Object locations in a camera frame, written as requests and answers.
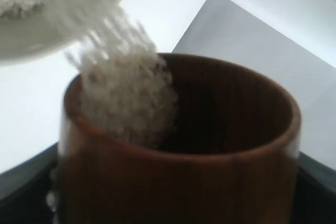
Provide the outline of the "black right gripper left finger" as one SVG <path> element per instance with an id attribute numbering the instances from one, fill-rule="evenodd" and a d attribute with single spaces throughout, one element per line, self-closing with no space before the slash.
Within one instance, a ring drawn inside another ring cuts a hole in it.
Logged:
<path id="1" fill-rule="evenodd" d="M 1 223 L 52 223 L 46 203 L 57 144 L 1 174 Z"/>

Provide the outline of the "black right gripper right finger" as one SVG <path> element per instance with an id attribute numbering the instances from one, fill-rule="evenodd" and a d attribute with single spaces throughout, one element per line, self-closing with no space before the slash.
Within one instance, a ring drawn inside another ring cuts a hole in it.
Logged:
<path id="1" fill-rule="evenodd" d="M 304 153 L 299 156 L 293 222 L 335 224 L 335 170 Z"/>

